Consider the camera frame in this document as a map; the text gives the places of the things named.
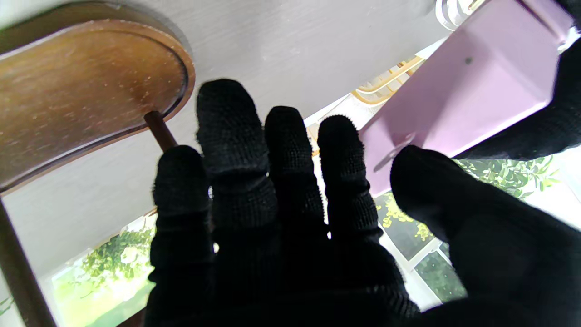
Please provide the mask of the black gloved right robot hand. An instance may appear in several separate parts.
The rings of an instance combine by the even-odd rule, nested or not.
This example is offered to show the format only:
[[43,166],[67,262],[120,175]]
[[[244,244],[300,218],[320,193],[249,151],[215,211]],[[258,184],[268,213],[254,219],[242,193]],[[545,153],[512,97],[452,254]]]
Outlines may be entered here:
[[158,162],[146,327],[578,327],[580,232],[406,146],[390,174],[399,208],[449,244],[467,294],[421,311],[383,234],[352,122],[318,135],[327,209],[299,112],[265,126],[243,85],[197,95],[202,154]]

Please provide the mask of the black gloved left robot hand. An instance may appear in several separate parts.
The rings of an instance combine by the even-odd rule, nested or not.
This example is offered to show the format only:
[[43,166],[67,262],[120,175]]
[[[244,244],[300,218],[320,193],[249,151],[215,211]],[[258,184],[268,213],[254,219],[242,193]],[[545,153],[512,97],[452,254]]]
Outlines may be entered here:
[[455,158],[531,161],[577,147],[580,142],[581,40],[577,40],[561,55],[548,106]]

